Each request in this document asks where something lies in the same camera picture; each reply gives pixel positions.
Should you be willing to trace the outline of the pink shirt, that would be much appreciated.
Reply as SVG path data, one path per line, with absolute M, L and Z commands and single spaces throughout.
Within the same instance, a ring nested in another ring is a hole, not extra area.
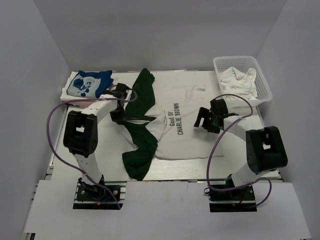
M 73 105 L 79 108 L 87 108 L 88 106 L 92 105 L 93 103 L 95 103 L 96 101 L 84 101 L 84 100 L 76 100 L 76 101 L 72 101 L 72 102 L 68 102 L 68 105 Z

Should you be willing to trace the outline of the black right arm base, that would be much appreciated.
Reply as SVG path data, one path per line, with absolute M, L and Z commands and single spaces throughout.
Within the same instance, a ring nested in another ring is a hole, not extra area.
M 233 191 L 213 191 L 209 187 L 203 190 L 209 197 L 211 213 L 256 212 L 256 198 L 252 186 Z

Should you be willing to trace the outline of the white green Charlie Brown shirt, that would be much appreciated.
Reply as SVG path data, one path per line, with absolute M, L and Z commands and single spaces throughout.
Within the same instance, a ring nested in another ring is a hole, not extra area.
M 132 89 L 137 99 L 125 105 L 128 120 L 119 124 L 121 134 L 133 148 L 122 153 L 124 168 L 131 179 L 142 181 L 153 158 L 169 161 L 208 158 L 218 136 L 194 127 L 200 108 L 209 103 L 206 85 L 159 83 L 144 68 Z

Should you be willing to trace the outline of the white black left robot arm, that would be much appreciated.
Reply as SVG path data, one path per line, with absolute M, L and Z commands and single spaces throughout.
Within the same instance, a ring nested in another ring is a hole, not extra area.
M 98 146 L 98 123 L 110 115 L 118 122 L 124 118 L 125 103 L 120 100 L 102 100 L 86 108 L 72 110 L 67 115 L 63 145 L 76 159 L 82 181 L 90 185 L 88 193 L 99 200 L 105 196 L 103 174 L 99 170 L 95 151 Z

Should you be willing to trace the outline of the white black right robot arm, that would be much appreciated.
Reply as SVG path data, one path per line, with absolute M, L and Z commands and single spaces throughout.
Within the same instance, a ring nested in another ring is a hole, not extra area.
M 288 164 L 288 157 L 280 131 L 275 126 L 259 128 L 245 116 L 229 113 L 223 110 L 218 114 L 216 110 L 201 107 L 198 111 L 194 127 L 202 127 L 210 133 L 218 134 L 209 154 L 206 167 L 206 181 L 209 189 L 216 192 L 226 192 L 226 195 L 236 200 L 243 195 L 244 189 L 264 179 L 264 175 L 284 168 Z M 226 133 L 245 141 L 246 163 L 229 176 L 229 183 L 225 188 L 216 188 L 210 184 L 210 165 L 218 144 Z

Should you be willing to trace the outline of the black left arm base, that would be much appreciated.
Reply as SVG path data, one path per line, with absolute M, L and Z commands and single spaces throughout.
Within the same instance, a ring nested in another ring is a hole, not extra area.
M 104 184 L 111 190 L 120 207 L 107 190 L 91 185 L 85 186 L 78 182 L 72 208 L 74 210 L 120 210 L 125 200 L 126 184 L 117 182 Z

